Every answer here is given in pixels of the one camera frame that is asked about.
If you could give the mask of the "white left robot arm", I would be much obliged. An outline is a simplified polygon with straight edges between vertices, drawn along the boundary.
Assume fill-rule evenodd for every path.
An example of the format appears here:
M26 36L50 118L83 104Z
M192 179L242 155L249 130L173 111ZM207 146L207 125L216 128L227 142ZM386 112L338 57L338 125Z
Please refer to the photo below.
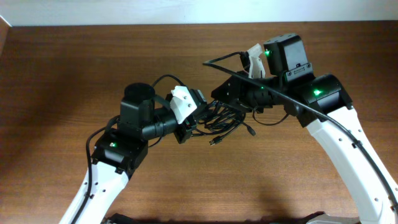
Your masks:
M149 141L173 134L179 144L196 128L194 114L206 105L200 90L175 86L166 98L146 83L125 88L120 114L100 130L88 170L61 223L101 223L149 150Z

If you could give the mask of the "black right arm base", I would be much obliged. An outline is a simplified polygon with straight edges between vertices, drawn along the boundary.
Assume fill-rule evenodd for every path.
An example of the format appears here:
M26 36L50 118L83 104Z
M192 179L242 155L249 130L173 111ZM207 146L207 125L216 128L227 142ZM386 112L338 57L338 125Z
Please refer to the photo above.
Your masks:
M334 217L325 212L315 212L296 221L297 224L359 224L358 217Z

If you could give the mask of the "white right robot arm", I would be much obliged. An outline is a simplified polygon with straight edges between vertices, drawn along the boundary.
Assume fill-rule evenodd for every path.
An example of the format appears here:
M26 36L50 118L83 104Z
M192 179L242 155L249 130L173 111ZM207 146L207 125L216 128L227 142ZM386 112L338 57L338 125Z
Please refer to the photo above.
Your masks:
M396 223L397 183L367 139L341 82L331 74L314 75L300 36L280 35L239 56L243 69L230 72L212 97L243 113L283 106L327 153L358 209L356 218L316 212L300 223Z

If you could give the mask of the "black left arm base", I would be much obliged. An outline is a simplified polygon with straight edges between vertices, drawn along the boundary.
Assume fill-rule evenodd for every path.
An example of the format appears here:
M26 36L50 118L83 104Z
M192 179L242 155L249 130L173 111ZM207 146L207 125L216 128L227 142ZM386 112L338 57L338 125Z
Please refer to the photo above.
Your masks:
M115 213L110 217L105 217L101 224L139 224L138 221L125 215Z

